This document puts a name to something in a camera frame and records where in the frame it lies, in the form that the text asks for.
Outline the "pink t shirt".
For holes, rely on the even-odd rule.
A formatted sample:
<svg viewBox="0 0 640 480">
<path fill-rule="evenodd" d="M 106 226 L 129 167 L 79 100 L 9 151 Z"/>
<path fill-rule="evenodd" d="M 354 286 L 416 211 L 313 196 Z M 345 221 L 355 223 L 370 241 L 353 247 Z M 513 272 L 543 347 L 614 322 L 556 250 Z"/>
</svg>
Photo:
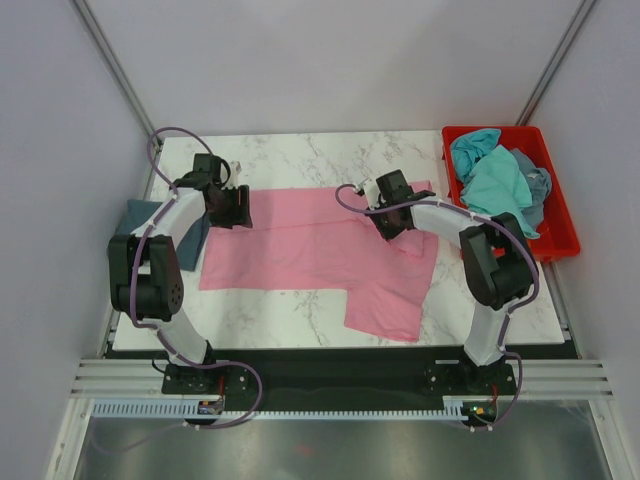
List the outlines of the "pink t shirt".
<svg viewBox="0 0 640 480">
<path fill-rule="evenodd" d="M 344 290 L 346 327 L 418 340 L 435 235 L 411 230 L 386 241 L 331 188 L 253 191 L 250 214 L 251 228 L 210 229 L 200 290 Z"/>
</svg>

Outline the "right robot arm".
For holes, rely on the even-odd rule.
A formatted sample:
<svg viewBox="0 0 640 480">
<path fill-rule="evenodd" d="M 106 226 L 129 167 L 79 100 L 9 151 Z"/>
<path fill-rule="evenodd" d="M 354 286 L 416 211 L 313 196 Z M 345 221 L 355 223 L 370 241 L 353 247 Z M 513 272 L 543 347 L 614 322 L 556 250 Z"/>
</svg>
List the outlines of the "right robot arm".
<svg viewBox="0 0 640 480">
<path fill-rule="evenodd" d="M 475 214 L 430 190 L 411 187 L 395 170 L 363 183 L 369 218 L 383 238 L 421 231 L 460 250 L 466 284 L 475 300 L 458 381 L 467 392 L 483 392 L 494 381 L 491 364 L 505 354 L 505 338 L 514 311 L 539 294 L 539 269 L 516 217 Z"/>
</svg>

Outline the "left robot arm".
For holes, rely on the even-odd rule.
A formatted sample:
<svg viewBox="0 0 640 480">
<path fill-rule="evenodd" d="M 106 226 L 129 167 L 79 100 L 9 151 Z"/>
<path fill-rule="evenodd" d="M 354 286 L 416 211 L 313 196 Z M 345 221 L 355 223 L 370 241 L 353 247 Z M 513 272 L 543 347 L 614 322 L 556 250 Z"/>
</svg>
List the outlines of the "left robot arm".
<svg viewBox="0 0 640 480">
<path fill-rule="evenodd" d="M 177 247 L 200 220 L 221 229 L 252 226 L 249 187 L 238 182 L 240 172 L 236 161 L 195 155 L 193 169 L 169 186 L 149 219 L 108 244 L 112 307 L 135 328 L 153 332 L 170 357 L 187 366 L 185 382 L 198 393 L 215 389 L 220 371 L 206 360 L 211 346 L 183 308 Z"/>
</svg>

